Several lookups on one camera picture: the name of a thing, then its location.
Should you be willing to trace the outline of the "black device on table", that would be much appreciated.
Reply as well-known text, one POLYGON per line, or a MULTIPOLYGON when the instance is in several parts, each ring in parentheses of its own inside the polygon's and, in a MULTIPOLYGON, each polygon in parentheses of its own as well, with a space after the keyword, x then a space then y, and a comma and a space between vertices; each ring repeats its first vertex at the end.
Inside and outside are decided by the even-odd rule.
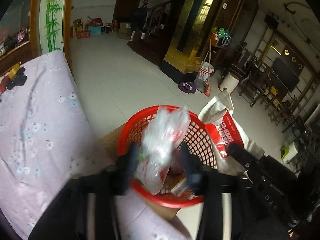
POLYGON ((14 87, 23 86, 27 80, 27 76, 24 74, 24 72, 25 72, 25 68, 21 67, 17 71, 15 76, 7 82, 6 88, 8 90, 12 90, 14 87))

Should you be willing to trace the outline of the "lilac floral tablecloth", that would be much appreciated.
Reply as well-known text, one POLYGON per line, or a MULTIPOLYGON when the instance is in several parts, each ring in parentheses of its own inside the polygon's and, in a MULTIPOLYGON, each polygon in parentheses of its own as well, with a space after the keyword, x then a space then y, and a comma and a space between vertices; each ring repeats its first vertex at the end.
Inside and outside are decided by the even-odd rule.
MULTIPOLYGON (((23 86, 1 95, 1 227, 29 239, 71 178, 116 164, 92 132, 62 52, 22 65, 23 86)), ((178 218, 164 220, 130 188, 115 198, 120 239, 189 239, 178 218)))

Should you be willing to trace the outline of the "wooden cabinet counter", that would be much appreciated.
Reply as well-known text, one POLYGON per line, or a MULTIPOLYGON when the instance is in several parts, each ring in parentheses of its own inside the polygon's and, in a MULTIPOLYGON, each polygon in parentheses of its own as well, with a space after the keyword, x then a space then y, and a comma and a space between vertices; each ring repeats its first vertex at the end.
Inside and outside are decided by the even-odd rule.
POLYGON ((25 42, 22 45, 17 46, 6 55, 1 57, 0 61, 0 75, 4 75, 13 65, 17 63, 26 63, 36 57, 38 57, 38 52, 33 50, 30 41, 25 42))

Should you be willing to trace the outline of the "white plastic bucket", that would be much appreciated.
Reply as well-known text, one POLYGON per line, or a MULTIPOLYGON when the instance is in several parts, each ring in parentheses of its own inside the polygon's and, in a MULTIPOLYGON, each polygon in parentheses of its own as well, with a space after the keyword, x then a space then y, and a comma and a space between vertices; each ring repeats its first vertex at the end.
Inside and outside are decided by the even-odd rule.
POLYGON ((204 82, 208 81, 208 78, 213 74, 214 67, 206 61, 203 61, 198 73, 198 78, 204 82))

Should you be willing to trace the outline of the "red booklet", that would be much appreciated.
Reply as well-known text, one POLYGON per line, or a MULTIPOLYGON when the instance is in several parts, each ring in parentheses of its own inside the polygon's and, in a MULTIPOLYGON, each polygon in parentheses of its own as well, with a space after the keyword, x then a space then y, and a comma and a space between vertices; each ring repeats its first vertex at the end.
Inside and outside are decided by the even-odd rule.
POLYGON ((7 90, 7 83, 10 81, 8 76, 4 76, 0 83, 0 95, 7 90))

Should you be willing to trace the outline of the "purple mop head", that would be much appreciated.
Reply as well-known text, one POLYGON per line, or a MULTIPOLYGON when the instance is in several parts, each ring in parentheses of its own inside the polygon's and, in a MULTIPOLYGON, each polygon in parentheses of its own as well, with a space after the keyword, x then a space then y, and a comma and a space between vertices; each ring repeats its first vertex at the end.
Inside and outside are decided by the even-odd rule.
POLYGON ((178 88, 187 94, 195 94, 196 93, 196 85, 195 82, 180 82, 178 84, 178 88))

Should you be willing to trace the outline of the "bamboo painted pillar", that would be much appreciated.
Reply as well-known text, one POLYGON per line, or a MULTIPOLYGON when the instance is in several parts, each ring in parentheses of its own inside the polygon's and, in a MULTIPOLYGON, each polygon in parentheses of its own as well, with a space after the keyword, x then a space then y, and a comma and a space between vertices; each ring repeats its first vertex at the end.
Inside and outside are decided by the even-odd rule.
POLYGON ((59 50, 71 59, 72 0, 31 0, 30 43, 33 57, 59 50))

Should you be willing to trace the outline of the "gold pillar base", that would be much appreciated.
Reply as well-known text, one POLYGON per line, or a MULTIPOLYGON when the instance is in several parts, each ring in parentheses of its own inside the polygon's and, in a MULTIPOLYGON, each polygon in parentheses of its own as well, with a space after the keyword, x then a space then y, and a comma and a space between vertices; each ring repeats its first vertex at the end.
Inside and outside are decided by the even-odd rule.
POLYGON ((230 60, 258 8, 258 0, 185 0, 160 70, 180 83, 195 79, 209 49, 213 66, 230 60))

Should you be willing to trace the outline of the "white cylinder stool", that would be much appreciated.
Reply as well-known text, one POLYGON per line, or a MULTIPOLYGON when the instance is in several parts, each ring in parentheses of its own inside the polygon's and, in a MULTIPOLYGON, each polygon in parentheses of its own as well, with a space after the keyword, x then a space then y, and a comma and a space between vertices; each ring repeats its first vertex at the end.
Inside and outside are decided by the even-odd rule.
POLYGON ((227 91, 229 94, 231 94, 239 84, 239 78, 233 74, 228 73, 224 76, 221 83, 219 84, 219 90, 220 91, 227 91))

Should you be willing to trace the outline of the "clear plastic bag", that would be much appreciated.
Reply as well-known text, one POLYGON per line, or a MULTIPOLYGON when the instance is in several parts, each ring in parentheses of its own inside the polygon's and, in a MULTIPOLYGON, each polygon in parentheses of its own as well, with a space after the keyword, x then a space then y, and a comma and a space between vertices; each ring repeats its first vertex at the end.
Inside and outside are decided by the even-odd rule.
POLYGON ((143 130, 135 178, 151 194, 156 195, 163 188, 173 163, 174 150, 182 143, 190 122, 185 108, 170 111, 160 106, 143 130))

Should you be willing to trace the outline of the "yellow tape roll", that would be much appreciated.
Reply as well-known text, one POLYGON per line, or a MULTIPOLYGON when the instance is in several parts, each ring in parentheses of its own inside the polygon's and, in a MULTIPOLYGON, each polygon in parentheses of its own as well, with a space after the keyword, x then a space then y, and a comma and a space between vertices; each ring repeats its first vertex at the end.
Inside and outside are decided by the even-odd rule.
POLYGON ((13 65, 11 68, 10 68, 10 71, 9 71, 9 74, 8 74, 8 77, 9 79, 13 79, 16 75, 16 73, 20 70, 21 68, 21 63, 17 63, 15 65, 13 65))

